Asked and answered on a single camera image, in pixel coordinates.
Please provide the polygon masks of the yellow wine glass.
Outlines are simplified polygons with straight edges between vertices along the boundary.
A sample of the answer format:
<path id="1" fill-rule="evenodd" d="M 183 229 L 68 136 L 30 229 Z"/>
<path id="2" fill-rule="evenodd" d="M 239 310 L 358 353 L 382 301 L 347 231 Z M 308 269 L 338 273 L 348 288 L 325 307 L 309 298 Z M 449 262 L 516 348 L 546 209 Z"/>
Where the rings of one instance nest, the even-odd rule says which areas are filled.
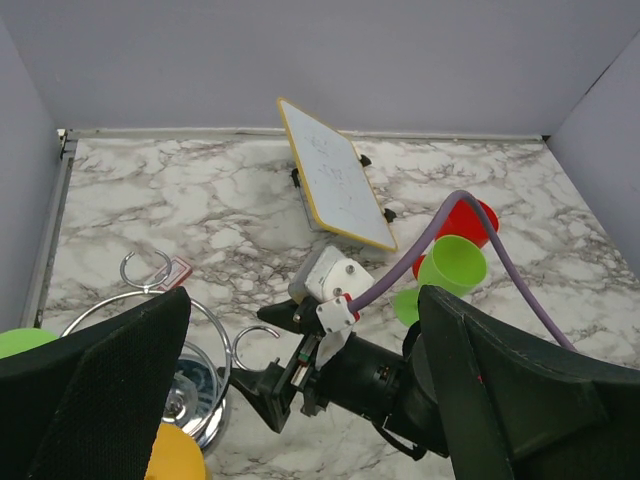
<path id="1" fill-rule="evenodd" d="M 161 423 L 145 480 L 205 480 L 207 467 L 197 443 L 182 429 Z"/>

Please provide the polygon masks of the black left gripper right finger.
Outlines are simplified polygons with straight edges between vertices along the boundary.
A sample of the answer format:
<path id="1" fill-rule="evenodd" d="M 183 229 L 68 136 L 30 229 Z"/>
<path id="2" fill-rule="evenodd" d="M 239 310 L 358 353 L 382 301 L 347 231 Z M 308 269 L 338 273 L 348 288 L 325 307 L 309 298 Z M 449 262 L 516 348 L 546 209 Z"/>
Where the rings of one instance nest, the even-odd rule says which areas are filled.
<path id="1" fill-rule="evenodd" d="M 449 292 L 419 294 L 458 479 L 636 479 L 639 372 L 554 345 Z"/>

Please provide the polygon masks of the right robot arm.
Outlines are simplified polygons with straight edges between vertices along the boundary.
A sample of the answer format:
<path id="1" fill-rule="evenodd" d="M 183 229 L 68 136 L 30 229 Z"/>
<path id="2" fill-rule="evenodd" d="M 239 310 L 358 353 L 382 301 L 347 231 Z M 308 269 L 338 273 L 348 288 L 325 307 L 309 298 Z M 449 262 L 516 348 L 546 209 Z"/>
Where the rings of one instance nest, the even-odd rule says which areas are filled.
<path id="1" fill-rule="evenodd" d="M 394 448 L 414 460 L 433 452 L 449 455 L 433 381 L 418 333 L 412 331 L 397 354 L 356 334 L 327 364 L 318 368 L 321 341 L 327 339 L 316 308 L 307 297 L 263 307 L 257 316 L 302 339 L 284 366 L 271 362 L 251 371 L 235 367 L 229 382 L 274 432 L 283 430 L 296 395 L 301 411 L 315 416 L 335 404 L 368 420 Z"/>

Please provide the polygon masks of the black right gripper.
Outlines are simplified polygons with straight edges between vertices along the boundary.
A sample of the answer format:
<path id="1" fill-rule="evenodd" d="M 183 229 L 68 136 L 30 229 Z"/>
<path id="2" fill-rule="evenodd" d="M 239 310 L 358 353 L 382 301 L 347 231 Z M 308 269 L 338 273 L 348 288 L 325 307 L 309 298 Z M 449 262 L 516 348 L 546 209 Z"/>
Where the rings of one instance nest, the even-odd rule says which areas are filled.
<path id="1" fill-rule="evenodd" d="M 344 347 L 319 368 L 319 341 L 325 340 L 316 313 L 319 302 L 306 297 L 262 307 L 257 317 L 269 325 L 303 335 L 294 361 L 286 367 L 271 362 L 264 370 L 232 368 L 230 384 L 249 402 L 270 430 L 281 433 L 296 394 L 303 397 L 301 413 L 318 415 L 335 404 L 389 430 L 409 430 L 404 395 L 409 392 L 407 362 L 399 354 L 352 333 Z M 301 379 L 292 384 L 295 371 Z"/>

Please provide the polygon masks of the red wine glass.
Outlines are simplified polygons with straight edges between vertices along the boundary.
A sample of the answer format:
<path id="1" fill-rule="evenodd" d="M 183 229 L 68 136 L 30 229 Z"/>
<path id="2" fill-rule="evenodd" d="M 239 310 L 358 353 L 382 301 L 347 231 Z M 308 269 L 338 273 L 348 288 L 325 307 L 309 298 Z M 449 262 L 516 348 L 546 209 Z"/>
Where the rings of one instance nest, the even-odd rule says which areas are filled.
<path id="1" fill-rule="evenodd" d="M 483 201 L 479 201 L 482 210 L 486 213 L 493 230 L 499 231 L 500 223 L 496 212 Z M 489 241 L 489 234 L 486 232 L 482 221 L 476 215 L 474 209 L 465 201 L 459 201 L 449 214 L 444 225 L 438 231 L 435 239 L 438 240 L 442 236 L 456 235 L 461 236 L 478 248 L 482 249 Z M 421 255 L 412 266 L 414 278 L 418 279 L 419 269 L 426 255 Z"/>

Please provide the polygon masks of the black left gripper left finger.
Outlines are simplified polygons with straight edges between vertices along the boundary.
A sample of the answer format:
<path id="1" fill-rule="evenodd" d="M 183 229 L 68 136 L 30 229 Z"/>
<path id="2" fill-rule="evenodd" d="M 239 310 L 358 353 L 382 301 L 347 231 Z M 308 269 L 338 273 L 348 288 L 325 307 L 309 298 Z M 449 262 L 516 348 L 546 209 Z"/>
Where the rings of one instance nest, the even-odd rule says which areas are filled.
<path id="1" fill-rule="evenodd" d="M 2 359 L 2 478 L 143 478 L 190 314 L 178 287 Z"/>

